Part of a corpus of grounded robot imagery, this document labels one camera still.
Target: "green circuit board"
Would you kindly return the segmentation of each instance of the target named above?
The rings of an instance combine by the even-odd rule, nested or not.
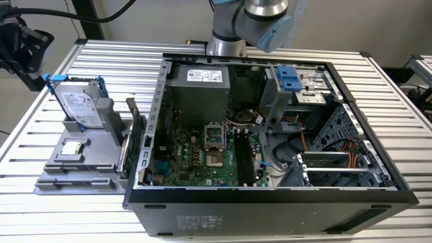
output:
[[[250,137],[251,146],[259,144],[259,137]],[[219,166],[207,165],[207,155],[220,153],[223,163]],[[251,153],[252,166],[255,155]],[[228,132],[227,148],[223,152],[204,151],[204,129],[183,129],[175,131],[174,153],[168,161],[168,174],[164,176],[164,186],[239,186],[238,164],[235,155],[234,133]],[[267,186],[263,176],[256,181],[258,186]]]

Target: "white wall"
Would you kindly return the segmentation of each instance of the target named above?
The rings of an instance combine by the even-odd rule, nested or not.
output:
[[[128,0],[96,0],[99,17],[112,15]],[[291,0],[292,12],[298,0]],[[131,9],[108,24],[104,33],[116,41],[183,44],[188,39],[208,41],[212,11],[208,0],[136,1]]]
[[[380,65],[432,54],[431,0],[311,0],[295,48],[370,51]]]
[[[98,13],[111,15],[127,1],[98,0]],[[432,0],[310,0],[294,47],[370,51],[382,65],[403,65],[411,53],[432,52],[431,10]],[[207,41],[211,26],[207,0],[146,0],[104,28],[116,41],[184,43]]]

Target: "slotted aluminum surface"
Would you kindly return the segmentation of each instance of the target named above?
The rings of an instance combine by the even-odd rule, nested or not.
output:
[[[164,52],[204,54],[202,45],[163,45],[90,41],[75,46],[58,73],[79,77],[103,75],[116,111],[130,118],[127,97],[135,97],[140,112],[151,106],[154,84]],[[267,54],[248,49],[252,58],[332,62],[359,101],[372,128],[406,176],[420,204],[351,235],[291,238],[195,237],[170,241],[283,241],[400,243],[432,242],[432,132],[414,105],[404,99],[375,61],[358,52],[282,49]],[[35,181],[58,143],[64,118],[44,90],[4,146],[0,163],[0,236],[3,242],[156,241],[146,234],[135,214],[123,210],[120,195],[38,196]]]
[[[406,67],[410,67],[424,80],[427,85],[432,87],[432,56],[420,57],[423,58],[423,60],[420,60],[420,58],[416,59],[418,57],[412,57]]]
[[[428,73],[424,81],[432,87],[432,56],[422,56],[423,61],[419,61],[424,64],[426,66],[426,72]]]

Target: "computer component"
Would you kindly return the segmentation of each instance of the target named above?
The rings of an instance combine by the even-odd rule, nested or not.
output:
[[[102,77],[55,75],[52,79],[48,87],[56,97],[63,97],[59,102],[67,115],[66,131],[36,181],[35,193],[123,194],[146,127],[135,101],[127,99],[132,120],[123,122],[114,111],[114,100],[107,98]]]
[[[203,73],[227,85],[190,85]],[[216,105],[179,108],[175,82]],[[164,54],[132,175],[124,207],[152,236],[356,233],[418,203],[331,63]]]

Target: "label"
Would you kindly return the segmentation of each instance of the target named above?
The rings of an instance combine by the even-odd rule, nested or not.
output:
[[[84,93],[72,92],[63,92],[62,96],[76,122],[90,128],[102,127],[102,120],[92,97]]]
[[[299,131],[302,128],[302,123],[290,123],[286,121],[282,121],[283,131],[284,132],[295,132]]]
[[[220,229],[223,215],[178,215],[179,229]]]
[[[195,82],[223,82],[223,71],[220,70],[188,70],[188,79],[187,81]]]
[[[256,118],[255,122],[256,122],[256,124],[262,124],[263,116],[258,115],[258,118]]]

